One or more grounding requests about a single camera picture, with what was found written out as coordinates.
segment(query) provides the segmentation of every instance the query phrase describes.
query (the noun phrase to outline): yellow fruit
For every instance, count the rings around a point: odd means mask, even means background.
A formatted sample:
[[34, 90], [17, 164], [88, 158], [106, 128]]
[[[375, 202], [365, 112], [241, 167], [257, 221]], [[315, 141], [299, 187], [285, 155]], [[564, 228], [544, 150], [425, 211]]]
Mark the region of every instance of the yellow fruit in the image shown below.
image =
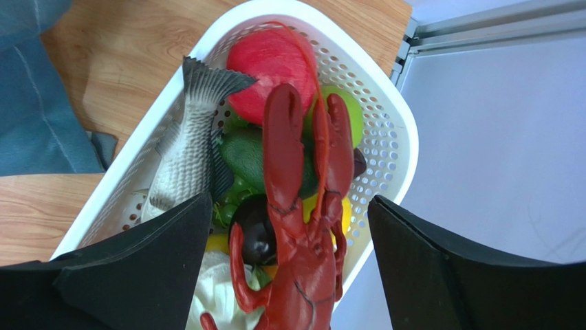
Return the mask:
[[279, 269], [279, 266], [262, 266], [263, 270], [268, 274], [268, 276], [270, 276], [270, 278], [274, 279], [274, 276], [276, 275], [276, 271]]
[[225, 254], [230, 254], [228, 234], [210, 234], [206, 244], [206, 251], [222, 251]]
[[[316, 203], [317, 194], [303, 200], [303, 221], [305, 223], [310, 222], [310, 216], [316, 207]], [[342, 232], [346, 234], [348, 228], [350, 228], [350, 219], [352, 218], [352, 205], [350, 204], [350, 198], [348, 198], [348, 196], [342, 199], [342, 208]], [[335, 244], [336, 239], [334, 238], [334, 234], [332, 234], [332, 240]]]

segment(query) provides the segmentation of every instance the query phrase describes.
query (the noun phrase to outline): gray fish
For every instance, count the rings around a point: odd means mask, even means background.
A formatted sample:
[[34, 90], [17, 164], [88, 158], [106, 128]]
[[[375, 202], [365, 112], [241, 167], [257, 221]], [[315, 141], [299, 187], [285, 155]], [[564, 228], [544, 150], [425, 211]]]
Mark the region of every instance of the gray fish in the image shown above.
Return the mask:
[[183, 120], [169, 126], [158, 146], [162, 159], [142, 208], [141, 222], [213, 190], [215, 111], [223, 99], [248, 88], [256, 79], [231, 70], [211, 69], [196, 58], [184, 57], [183, 81]]

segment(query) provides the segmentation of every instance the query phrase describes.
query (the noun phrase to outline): red lobster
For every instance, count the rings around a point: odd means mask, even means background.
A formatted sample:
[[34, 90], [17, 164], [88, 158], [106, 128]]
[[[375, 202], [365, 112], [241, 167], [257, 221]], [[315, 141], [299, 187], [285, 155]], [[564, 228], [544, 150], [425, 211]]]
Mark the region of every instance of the red lobster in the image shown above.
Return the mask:
[[[331, 94], [327, 115], [313, 113], [315, 162], [325, 178], [321, 208], [303, 222], [298, 197], [303, 178], [303, 110], [298, 91], [289, 84], [276, 87], [267, 99], [263, 123], [263, 167], [268, 214], [276, 234], [277, 270], [274, 280], [259, 291], [245, 278], [243, 232], [238, 224], [230, 235], [230, 272], [239, 306], [246, 313], [265, 307], [254, 330], [328, 330], [334, 302], [342, 296], [342, 268], [346, 238], [342, 231], [342, 198], [354, 172], [349, 115], [343, 99]], [[329, 134], [329, 145], [324, 135]], [[329, 154], [329, 168], [322, 173]], [[337, 250], [330, 231], [336, 238]], [[200, 321], [205, 330], [217, 330], [209, 313]]]

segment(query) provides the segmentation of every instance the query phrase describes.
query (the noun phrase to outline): white plastic basket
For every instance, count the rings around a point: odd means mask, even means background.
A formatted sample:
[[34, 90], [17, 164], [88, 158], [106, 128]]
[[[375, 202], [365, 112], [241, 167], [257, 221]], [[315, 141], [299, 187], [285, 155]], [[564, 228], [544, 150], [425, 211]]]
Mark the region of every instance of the white plastic basket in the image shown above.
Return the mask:
[[[359, 148], [368, 170], [351, 185], [352, 218], [346, 234], [348, 253], [343, 270], [344, 292], [373, 250], [367, 221], [368, 202], [381, 194], [400, 203], [417, 165], [419, 142], [409, 107], [374, 60], [332, 20], [295, 0], [252, 0], [231, 9], [215, 21], [189, 56], [223, 67], [230, 46], [240, 37], [262, 29], [267, 21], [281, 21], [306, 36], [314, 47], [321, 83], [335, 83], [360, 99], [364, 137]], [[182, 110], [181, 67], [157, 97], [128, 142], [80, 211], [52, 258], [85, 247], [132, 226], [140, 214], [141, 196], [148, 188], [160, 157], [154, 146], [172, 117]], [[218, 111], [215, 124], [225, 119]]]

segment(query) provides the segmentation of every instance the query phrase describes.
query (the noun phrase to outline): wooden table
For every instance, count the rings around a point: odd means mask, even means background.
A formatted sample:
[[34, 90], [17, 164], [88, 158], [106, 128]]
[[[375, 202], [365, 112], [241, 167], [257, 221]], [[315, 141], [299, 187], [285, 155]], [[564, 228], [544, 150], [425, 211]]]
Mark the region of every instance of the wooden table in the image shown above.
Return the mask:
[[[120, 151], [206, 29], [242, 0], [76, 0], [42, 36], [81, 124]], [[305, 0], [390, 74], [411, 7], [403, 0]], [[0, 265], [51, 257], [102, 175], [0, 177]]]

